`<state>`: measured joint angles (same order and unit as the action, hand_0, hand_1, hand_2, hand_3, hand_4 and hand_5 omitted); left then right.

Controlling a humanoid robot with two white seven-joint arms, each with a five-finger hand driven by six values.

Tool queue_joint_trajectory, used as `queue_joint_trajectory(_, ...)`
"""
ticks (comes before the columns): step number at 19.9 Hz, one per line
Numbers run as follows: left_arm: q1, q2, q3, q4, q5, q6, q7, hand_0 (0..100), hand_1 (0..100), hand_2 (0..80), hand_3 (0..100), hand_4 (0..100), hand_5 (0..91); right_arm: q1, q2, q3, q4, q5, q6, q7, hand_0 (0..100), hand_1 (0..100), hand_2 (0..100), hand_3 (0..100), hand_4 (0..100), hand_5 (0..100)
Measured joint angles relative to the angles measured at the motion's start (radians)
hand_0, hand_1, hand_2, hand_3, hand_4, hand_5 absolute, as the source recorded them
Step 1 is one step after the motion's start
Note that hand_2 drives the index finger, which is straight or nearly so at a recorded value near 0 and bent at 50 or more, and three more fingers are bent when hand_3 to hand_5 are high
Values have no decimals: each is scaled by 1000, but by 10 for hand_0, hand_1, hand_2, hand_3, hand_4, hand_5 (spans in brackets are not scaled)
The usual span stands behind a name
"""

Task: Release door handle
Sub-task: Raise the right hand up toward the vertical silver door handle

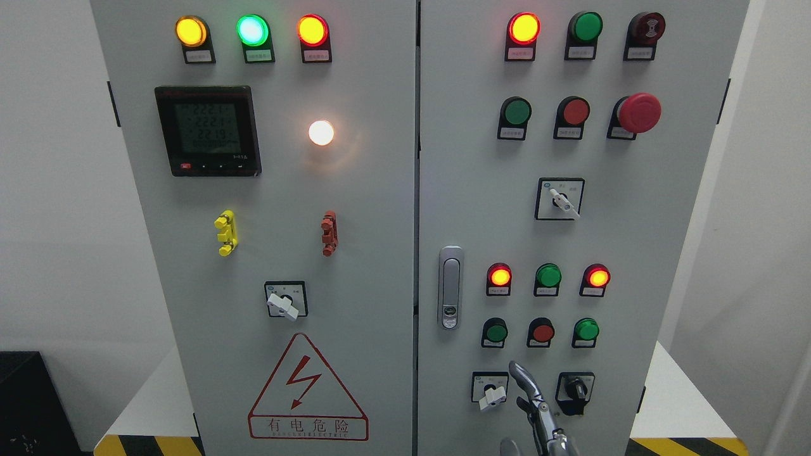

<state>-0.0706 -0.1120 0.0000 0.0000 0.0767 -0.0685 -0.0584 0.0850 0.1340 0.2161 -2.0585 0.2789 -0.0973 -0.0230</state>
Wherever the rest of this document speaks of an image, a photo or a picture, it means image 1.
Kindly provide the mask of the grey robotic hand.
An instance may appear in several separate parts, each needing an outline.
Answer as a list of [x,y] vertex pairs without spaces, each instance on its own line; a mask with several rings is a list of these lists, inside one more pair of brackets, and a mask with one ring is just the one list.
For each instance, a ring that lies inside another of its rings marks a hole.
[[556,424],[555,416],[529,370],[512,360],[509,362],[509,374],[525,392],[525,397],[519,396],[516,404],[527,414],[538,454],[579,455],[580,451],[574,440],[566,435],[564,428]]

